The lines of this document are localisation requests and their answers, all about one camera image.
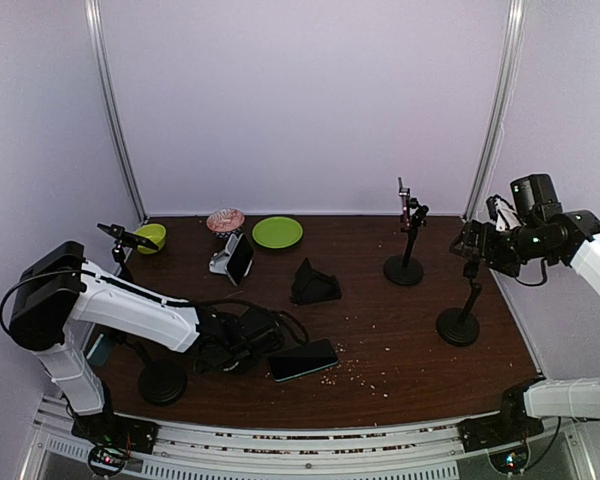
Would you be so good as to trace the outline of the black phone teal case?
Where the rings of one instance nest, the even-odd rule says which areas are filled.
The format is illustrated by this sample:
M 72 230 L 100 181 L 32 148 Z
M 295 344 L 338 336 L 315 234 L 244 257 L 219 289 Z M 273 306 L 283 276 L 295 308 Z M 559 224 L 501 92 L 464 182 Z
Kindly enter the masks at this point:
M 271 355 L 268 358 L 270 374 L 275 382 L 286 382 L 313 374 L 340 363 L 328 339 L 320 339 Z

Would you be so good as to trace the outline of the black triangular phone stand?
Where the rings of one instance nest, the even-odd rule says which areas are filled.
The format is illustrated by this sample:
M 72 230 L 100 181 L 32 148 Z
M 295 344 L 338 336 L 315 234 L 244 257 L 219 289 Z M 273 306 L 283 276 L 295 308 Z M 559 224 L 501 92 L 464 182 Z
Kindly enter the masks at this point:
M 291 302 L 309 305 L 342 298 L 339 281 L 334 275 L 326 275 L 313 268 L 305 258 L 294 274 L 291 285 Z

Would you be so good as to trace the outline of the pink phone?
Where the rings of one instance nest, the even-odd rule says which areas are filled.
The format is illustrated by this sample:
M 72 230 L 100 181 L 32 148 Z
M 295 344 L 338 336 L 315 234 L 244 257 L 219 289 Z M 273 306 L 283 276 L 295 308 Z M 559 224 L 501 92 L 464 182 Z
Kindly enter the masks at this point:
M 410 229 L 410 188 L 406 187 L 403 183 L 403 179 L 398 177 L 398 195 L 401 200 L 401 214 L 400 214 L 400 229 L 406 233 Z

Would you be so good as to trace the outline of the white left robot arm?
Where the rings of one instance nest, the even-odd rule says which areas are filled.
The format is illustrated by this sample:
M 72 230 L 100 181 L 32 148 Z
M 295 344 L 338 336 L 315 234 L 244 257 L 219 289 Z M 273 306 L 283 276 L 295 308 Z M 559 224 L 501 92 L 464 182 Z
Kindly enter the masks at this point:
M 198 370 L 241 372 L 284 344 L 277 312 L 246 303 L 243 314 L 163 296 L 113 276 L 67 241 L 24 270 L 3 297 L 5 333 L 42 364 L 86 429 L 103 444 L 117 442 L 124 424 L 114 415 L 109 387 L 88 364 L 68 322 L 107 327 L 189 357 Z

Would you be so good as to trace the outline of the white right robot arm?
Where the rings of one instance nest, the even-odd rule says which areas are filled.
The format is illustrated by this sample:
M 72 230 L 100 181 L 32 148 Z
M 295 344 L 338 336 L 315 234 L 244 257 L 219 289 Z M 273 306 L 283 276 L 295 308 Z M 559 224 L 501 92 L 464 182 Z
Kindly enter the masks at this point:
M 475 280 L 486 265 L 517 278 L 538 259 L 543 268 L 571 268 L 600 297 L 600 220 L 588 210 L 564 211 L 547 174 L 516 179 L 510 189 L 511 201 L 488 198 L 489 221 L 466 222 L 451 242 L 450 252 L 466 261 L 465 277 Z M 463 420 L 458 431 L 471 452 L 523 442 L 542 433 L 548 417 L 600 421 L 600 377 L 524 381 L 502 394 L 498 413 Z

